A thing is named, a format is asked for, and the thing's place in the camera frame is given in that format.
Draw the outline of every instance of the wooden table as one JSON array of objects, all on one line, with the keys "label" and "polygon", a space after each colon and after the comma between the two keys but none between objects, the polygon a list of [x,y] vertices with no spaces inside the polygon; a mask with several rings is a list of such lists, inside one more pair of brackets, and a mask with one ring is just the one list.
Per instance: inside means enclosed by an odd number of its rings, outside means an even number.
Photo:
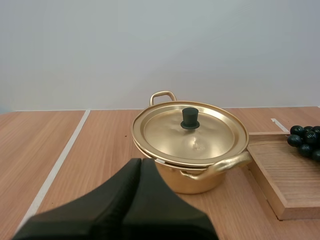
[{"label": "wooden table", "polygon": [[[229,108],[249,132],[279,132],[320,123],[318,107]],[[68,203],[101,185],[130,158],[143,158],[130,126],[139,110],[93,110],[37,212]],[[14,234],[74,133],[84,111],[0,115],[0,239]],[[245,167],[203,194],[179,195],[206,212],[221,240],[317,240],[320,220],[279,221]]]}]

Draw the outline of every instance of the gold metal handle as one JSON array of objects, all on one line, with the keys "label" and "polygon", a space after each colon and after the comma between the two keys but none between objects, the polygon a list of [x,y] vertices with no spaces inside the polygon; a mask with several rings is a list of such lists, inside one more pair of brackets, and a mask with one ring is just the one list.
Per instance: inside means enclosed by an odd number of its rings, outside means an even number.
[{"label": "gold metal handle", "polygon": [[155,94],[153,94],[150,98],[150,106],[154,105],[154,99],[156,97],[167,95],[171,98],[172,101],[177,101],[176,96],[170,92],[170,91],[158,91]]},{"label": "gold metal handle", "polygon": [[180,173],[188,178],[194,180],[203,180],[209,177],[213,177],[214,175],[219,175],[224,173],[225,171],[235,168],[235,167],[243,167],[252,161],[252,156],[248,151],[244,151],[238,155],[228,157],[221,161],[216,162],[208,167],[207,170],[203,171],[200,174],[192,174],[187,173],[185,171],[180,171]]}]

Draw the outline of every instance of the pot lid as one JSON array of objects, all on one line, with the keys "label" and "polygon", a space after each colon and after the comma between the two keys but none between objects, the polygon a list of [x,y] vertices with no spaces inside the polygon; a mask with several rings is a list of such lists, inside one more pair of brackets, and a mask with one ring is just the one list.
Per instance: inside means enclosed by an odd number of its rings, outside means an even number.
[{"label": "pot lid", "polygon": [[[173,101],[154,104],[157,96]],[[246,149],[249,133],[231,113],[205,103],[176,101],[169,91],[155,93],[150,107],[134,120],[132,136],[145,153],[165,162],[205,167]]]}]

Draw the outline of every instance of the wooden tray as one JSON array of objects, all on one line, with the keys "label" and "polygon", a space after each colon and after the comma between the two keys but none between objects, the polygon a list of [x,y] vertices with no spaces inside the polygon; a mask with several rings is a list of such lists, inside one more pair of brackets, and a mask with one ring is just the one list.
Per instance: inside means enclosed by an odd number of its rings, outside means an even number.
[{"label": "wooden tray", "polygon": [[320,219],[320,163],[298,155],[288,134],[250,134],[248,168],[279,220]]}]

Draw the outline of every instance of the white strip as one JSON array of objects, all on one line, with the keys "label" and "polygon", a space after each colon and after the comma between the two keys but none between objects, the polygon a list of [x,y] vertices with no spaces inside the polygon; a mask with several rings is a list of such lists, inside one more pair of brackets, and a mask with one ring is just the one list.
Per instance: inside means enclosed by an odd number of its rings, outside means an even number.
[{"label": "white strip", "polygon": [[158,162],[158,163],[161,163],[161,164],[165,164],[166,163],[165,161],[163,161],[160,158],[156,158],[155,161]]},{"label": "white strip", "polygon": [[21,220],[19,226],[17,227],[15,233],[17,233],[20,228],[26,223],[26,221],[32,217],[33,215],[36,214],[38,208],[40,207],[41,202],[43,201],[43,199],[45,198],[45,195],[47,194],[52,182],[54,181],[57,173],[59,172],[59,169],[61,168],[62,164],[64,163],[71,147],[73,146],[73,144],[75,143],[82,127],[84,126],[88,115],[90,113],[90,110],[86,110],[78,124],[78,126],[76,127],[76,129],[74,130],[72,136],[70,137],[69,141],[67,142],[67,144],[65,145],[63,151],[61,152],[59,158],[57,159],[57,161],[55,162],[53,168],[51,169],[51,172],[49,173],[48,177],[46,178],[46,180],[44,181],[42,187],[40,188],[38,194],[35,196],[33,202],[31,203],[28,211],[26,212],[26,214],[24,215],[23,219]]},{"label": "white strip", "polygon": [[289,132],[288,129],[286,129],[277,119],[271,118],[272,122],[274,122],[279,128],[281,128],[284,132]]}]

